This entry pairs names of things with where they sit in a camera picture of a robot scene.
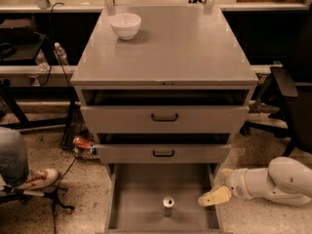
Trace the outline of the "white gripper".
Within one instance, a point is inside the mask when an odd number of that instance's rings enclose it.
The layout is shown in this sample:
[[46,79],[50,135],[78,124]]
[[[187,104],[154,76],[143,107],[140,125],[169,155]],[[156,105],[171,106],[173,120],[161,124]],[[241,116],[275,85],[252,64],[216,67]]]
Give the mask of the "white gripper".
[[200,196],[198,199],[200,206],[208,207],[228,202],[232,195],[241,199],[253,198],[250,192],[249,170],[247,168],[237,170],[222,169],[220,174],[222,178],[225,178],[227,187],[217,186]]

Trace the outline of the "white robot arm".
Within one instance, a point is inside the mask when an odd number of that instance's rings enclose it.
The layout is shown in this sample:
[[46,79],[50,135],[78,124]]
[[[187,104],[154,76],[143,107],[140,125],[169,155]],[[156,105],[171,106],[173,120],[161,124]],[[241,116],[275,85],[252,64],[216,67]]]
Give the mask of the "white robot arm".
[[312,170],[290,157],[277,157],[266,168],[225,169],[225,181],[199,197],[203,206],[228,202],[232,197],[264,198],[285,205],[304,205],[312,199]]

